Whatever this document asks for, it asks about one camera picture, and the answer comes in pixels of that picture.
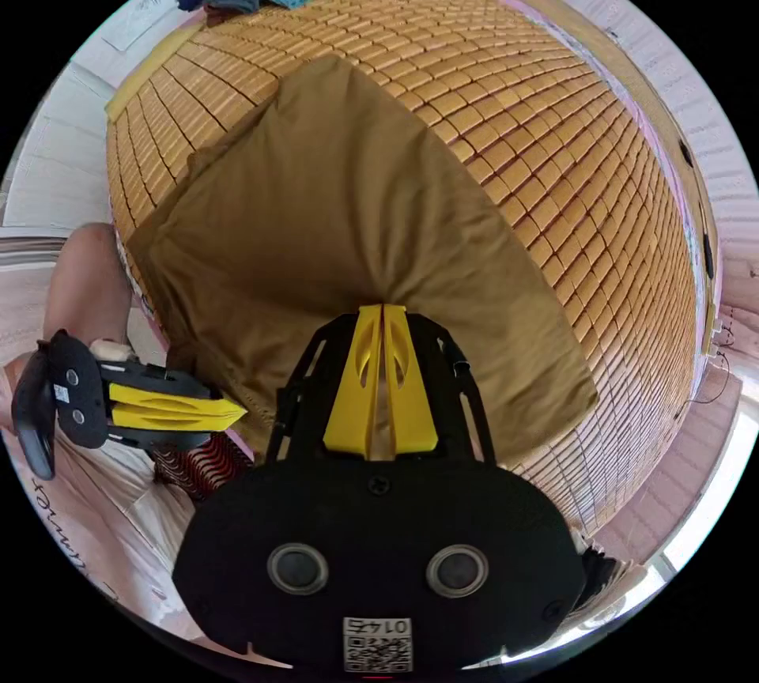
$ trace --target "sticker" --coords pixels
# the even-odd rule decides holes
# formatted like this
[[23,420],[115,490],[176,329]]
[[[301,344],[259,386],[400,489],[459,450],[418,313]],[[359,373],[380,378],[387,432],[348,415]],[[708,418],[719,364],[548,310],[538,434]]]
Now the sticker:
[[53,383],[53,391],[55,391],[55,400],[63,401],[64,404],[69,403],[69,389],[63,385],[56,385]]
[[410,673],[413,669],[408,617],[343,617],[347,673]]

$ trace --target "red striped fabric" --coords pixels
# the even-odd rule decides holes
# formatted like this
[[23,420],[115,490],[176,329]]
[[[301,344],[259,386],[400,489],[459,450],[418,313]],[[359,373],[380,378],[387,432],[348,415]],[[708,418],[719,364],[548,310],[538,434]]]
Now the red striped fabric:
[[153,451],[156,479],[178,485],[193,501],[203,501],[253,462],[223,432],[192,451]]

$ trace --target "camera lens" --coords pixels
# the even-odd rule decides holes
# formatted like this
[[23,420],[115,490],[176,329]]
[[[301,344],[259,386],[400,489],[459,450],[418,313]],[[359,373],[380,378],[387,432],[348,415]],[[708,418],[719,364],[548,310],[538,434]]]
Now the camera lens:
[[288,594],[308,596],[327,584],[327,560],[312,546],[285,543],[269,556],[267,571],[277,588]]
[[488,577],[485,554],[473,546],[456,544],[441,549],[427,565],[427,583],[445,598],[469,596]]

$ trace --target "knee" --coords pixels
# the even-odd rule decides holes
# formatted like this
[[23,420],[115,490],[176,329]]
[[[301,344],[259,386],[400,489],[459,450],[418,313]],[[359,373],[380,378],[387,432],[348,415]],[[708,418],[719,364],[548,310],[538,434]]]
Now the knee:
[[112,245],[115,242],[115,234],[112,225],[106,222],[90,222],[87,225],[75,229],[66,241],[66,246],[82,248],[99,248],[104,245]]

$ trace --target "brown pillow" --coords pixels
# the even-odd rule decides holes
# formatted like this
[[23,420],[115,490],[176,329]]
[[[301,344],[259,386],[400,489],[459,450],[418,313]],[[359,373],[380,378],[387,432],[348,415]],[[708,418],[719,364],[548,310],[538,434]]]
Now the brown pillow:
[[127,246],[170,364],[250,409],[257,450],[314,331],[362,304],[404,304],[450,330],[503,464],[597,400],[556,295],[484,191],[418,117],[334,56],[191,157]]

